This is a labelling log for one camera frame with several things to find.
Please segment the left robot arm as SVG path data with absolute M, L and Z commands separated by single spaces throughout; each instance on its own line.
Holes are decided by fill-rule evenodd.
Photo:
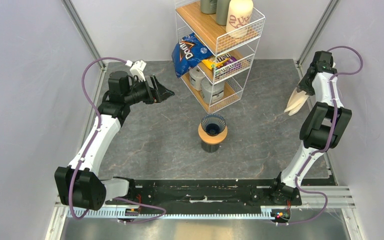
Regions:
M 175 95 L 155 75 L 141 81 L 125 71 L 112 72 L 108 87 L 80 151 L 67 167 L 58 167 L 54 173 L 63 205 L 97 211 L 106 201 L 117 197 L 124 204 L 132 204 L 137 198 L 137 191 L 133 188 L 134 180 L 125 177 L 99 179 L 101 163 L 111 141 L 131 112 L 132 105 L 161 103 Z

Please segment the blue ribbed coffee dripper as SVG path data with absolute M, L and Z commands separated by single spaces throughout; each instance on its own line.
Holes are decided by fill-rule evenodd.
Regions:
M 226 120 L 217 113 L 211 113 L 202 118 L 201 128 L 207 135 L 214 137 L 225 130 Z

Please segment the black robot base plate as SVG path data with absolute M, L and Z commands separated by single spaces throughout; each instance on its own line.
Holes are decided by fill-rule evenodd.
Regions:
M 215 216 L 260 214 L 266 207 L 302 206 L 304 194 L 324 196 L 323 191 L 315 189 L 317 182 L 307 185 L 305 180 L 294 203 L 274 204 L 270 200 L 274 180 L 131 180 L 123 198 L 139 203 L 140 214 Z

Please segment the dark glass carafe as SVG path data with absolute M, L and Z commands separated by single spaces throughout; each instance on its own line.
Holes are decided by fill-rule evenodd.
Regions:
M 208 153 L 214 153 L 216 152 L 220 147 L 220 144 L 217 143 L 217 144 L 209 144 L 209 143 L 206 143 L 205 141 L 201 141 L 201 148 L 205 151 L 205 152 L 208 152 Z

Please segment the wooden ring dripper stand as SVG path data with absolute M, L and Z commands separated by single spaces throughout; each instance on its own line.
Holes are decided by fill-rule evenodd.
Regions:
M 221 133 L 219 133 L 215 136 L 210 136 L 208 133 L 206 133 L 204 131 L 202 124 L 200 123 L 198 126 L 198 135 L 199 135 L 200 139 L 203 142 L 205 142 L 206 144 L 217 145 L 217 144 L 222 143 L 226 139 L 226 137 L 228 135 L 228 127 L 226 126 Z

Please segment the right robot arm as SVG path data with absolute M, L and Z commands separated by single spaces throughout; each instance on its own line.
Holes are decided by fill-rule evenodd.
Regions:
M 289 115 L 295 114 L 310 96 L 316 102 L 301 126 L 296 154 L 268 191 L 269 200 L 276 205 L 298 200 L 304 176 L 319 157 L 338 145 L 351 120 L 352 111 L 338 97 L 337 72 L 332 53 L 317 51 L 289 98 L 285 109 Z

